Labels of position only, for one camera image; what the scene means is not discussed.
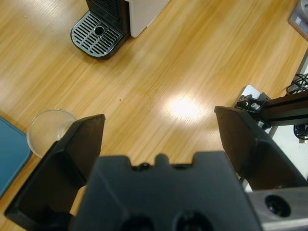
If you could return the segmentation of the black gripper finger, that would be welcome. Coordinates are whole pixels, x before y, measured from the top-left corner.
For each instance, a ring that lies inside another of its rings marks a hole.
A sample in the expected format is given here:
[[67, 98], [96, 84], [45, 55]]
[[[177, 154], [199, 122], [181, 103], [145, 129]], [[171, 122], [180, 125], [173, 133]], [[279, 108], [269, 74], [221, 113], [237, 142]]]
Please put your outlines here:
[[307, 180], [272, 138], [240, 109], [216, 106], [222, 146], [252, 190], [306, 187]]
[[104, 123], [103, 114], [73, 122], [24, 182], [5, 217], [27, 231], [70, 230], [70, 210], [100, 155]]

